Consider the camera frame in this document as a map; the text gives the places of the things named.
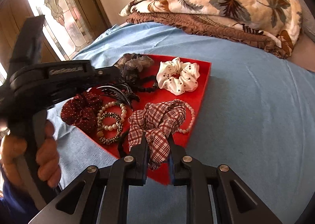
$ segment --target leopard print hair tie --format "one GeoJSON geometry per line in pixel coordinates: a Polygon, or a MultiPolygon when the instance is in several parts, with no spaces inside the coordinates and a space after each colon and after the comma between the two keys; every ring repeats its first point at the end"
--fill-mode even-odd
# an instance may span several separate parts
{"type": "Polygon", "coordinates": [[[103,112],[101,114],[101,116],[98,118],[97,120],[97,137],[100,139],[100,142],[102,144],[106,144],[106,145],[110,145],[112,143],[115,143],[117,142],[117,140],[119,139],[120,137],[120,134],[122,133],[122,128],[123,128],[123,125],[122,125],[122,122],[121,122],[121,117],[116,114],[116,113],[113,113],[113,112],[103,112]],[[103,134],[103,120],[104,118],[106,117],[111,117],[111,118],[115,118],[116,119],[116,125],[117,125],[117,134],[115,137],[112,137],[112,138],[105,138],[104,137],[104,134],[103,134]]]}

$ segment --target hand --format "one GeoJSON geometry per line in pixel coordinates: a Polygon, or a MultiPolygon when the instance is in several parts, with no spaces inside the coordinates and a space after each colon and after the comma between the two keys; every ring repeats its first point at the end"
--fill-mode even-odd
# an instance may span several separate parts
{"type": "MultiPolygon", "coordinates": [[[[58,185],[61,178],[57,143],[52,137],[54,131],[52,123],[46,121],[46,139],[36,153],[36,162],[39,165],[37,175],[40,180],[47,181],[48,186],[52,188],[58,185]]],[[[18,138],[11,134],[2,139],[0,147],[2,167],[8,180],[14,186],[24,191],[26,191],[26,188],[18,173],[14,159],[24,154],[26,147],[27,143],[23,138],[18,138]]]]}

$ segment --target stained glass window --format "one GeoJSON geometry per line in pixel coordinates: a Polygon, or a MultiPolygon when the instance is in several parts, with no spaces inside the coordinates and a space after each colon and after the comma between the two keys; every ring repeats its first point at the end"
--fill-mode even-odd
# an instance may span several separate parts
{"type": "Polygon", "coordinates": [[[7,72],[5,71],[2,64],[0,63],[0,86],[4,84],[6,78],[7,78],[7,72]]]}
{"type": "Polygon", "coordinates": [[[71,60],[93,39],[74,0],[28,0],[35,16],[45,15],[44,35],[61,60],[71,60]]]}

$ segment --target blue bedsheet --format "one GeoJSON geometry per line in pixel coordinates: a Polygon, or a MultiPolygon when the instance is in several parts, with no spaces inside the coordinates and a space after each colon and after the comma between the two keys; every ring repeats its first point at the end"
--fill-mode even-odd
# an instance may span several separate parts
{"type": "MultiPolygon", "coordinates": [[[[212,62],[187,152],[204,164],[229,165],[284,224],[294,223],[315,191],[315,75],[247,45],[157,23],[114,26],[75,59],[100,68],[132,52],[212,62]]],[[[61,106],[49,118],[66,185],[88,165],[114,159],[62,123],[61,106]]],[[[148,179],[130,188],[128,223],[183,224],[185,202],[185,188],[148,179]]]]}

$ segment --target hair accessory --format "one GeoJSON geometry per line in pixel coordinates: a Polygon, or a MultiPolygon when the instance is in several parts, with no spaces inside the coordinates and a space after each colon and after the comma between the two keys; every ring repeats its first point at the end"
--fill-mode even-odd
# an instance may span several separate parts
{"type": "Polygon", "coordinates": [[[140,79],[139,73],[144,68],[148,68],[154,64],[154,60],[146,55],[136,53],[124,54],[115,64],[122,73],[125,82],[136,82],[140,79]]]}
{"type": "Polygon", "coordinates": [[[181,95],[186,91],[194,91],[198,87],[199,65],[197,63],[181,62],[180,58],[160,63],[157,82],[160,89],[166,89],[174,95],[181,95]]]}
{"type": "Polygon", "coordinates": [[[125,103],[127,106],[129,106],[132,109],[131,106],[131,100],[122,92],[121,89],[117,88],[118,84],[112,84],[112,85],[104,85],[97,87],[97,89],[101,89],[102,94],[101,96],[111,97],[114,99],[117,99],[123,103],[125,103]]]}
{"type": "Polygon", "coordinates": [[[158,82],[155,75],[147,76],[138,80],[136,83],[129,84],[134,92],[154,92],[158,89],[158,82]],[[148,81],[154,81],[152,87],[145,88],[143,84],[148,81]]]}
{"type": "Polygon", "coordinates": [[[66,124],[77,126],[86,134],[92,134],[96,127],[96,115],[102,104],[99,95],[84,91],[64,104],[60,116],[66,124]]]}
{"type": "Polygon", "coordinates": [[[193,126],[193,124],[195,122],[195,119],[196,119],[195,110],[186,102],[185,102],[185,105],[190,110],[190,113],[192,114],[192,120],[190,121],[189,126],[188,126],[188,128],[186,130],[185,129],[181,129],[181,128],[179,128],[177,130],[177,132],[182,133],[182,134],[186,134],[186,133],[190,132],[190,130],[192,129],[192,126],[193,126]]]}
{"type": "Polygon", "coordinates": [[[149,168],[158,169],[170,153],[168,136],[178,130],[185,118],[185,103],[179,99],[157,104],[147,103],[143,110],[135,111],[128,118],[129,149],[141,143],[145,131],[150,151],[149,168]]]}
{"type": "Polygon", "coordinates": [[[122,122],[121,122],[121,117],[116,114],[116,113],[112,113],[112,112],[103,112],[101,114],[101,116],[99,117],[99,119],[97,120],[97,137],[100,138],[100,142],[106,145],[110,145],[112,143],[115,143],[118,139],[119,136],[122,132],[122,122]],[[108,130],[112,131],[117,129],[117,134],[115,137],[112,138],[105,138],[103,131],[105,129],[104,125],[102,125],[104,118],[106,117],[112,117],[116,119],[116,123],[113,125],[108,126],[108,130]]]}
{"type": "MultiPolygon", "coordinates": [[[[125,121],[126,116],[127,116],[127,108],[125,107],[125,105],[124,105],[123,103],[119,103],[119,102],[115,102],[115,101],[109,102],[109,103],[105,104],[104,106],[102,106],[102,109],[99,110],[96,119],[99,120],[100,117],[102,116],[103,112],[104,112],[107,108],[109,108],[109,107],[111,107],[111,106],[115,106],[115,105],[116,105],[116,106],[119,106],[119,107],[121,108],[121,115],[120,115],[120,117],[121,117],[121,122],[123,123],[123,122],[125,121]]],[[[108,127],[107,125],[105,125],[105,126],[104,126],[104,130],[105,130],[105,131],[108,131],[108,130],[109,130],[109,127],[108,127]]]]}

